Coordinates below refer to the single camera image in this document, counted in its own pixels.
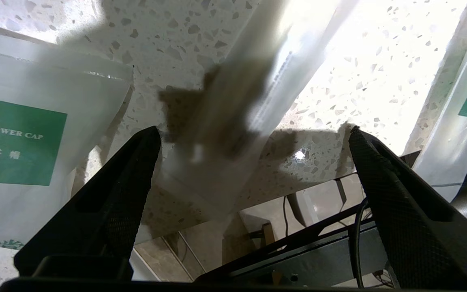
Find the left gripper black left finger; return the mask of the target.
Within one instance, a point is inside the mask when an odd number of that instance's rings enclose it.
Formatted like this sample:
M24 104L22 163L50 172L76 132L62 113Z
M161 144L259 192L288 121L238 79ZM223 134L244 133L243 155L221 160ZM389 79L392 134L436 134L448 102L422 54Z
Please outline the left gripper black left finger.
M130 281L160 150L156 127L130 138L15 255L19 276Z

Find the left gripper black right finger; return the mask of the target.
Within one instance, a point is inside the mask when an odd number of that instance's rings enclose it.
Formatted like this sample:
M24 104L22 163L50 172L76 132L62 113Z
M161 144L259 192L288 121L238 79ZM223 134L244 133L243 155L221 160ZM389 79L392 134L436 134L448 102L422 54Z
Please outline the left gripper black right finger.
M349 146L400 288L467 290L467 218L373 135Z

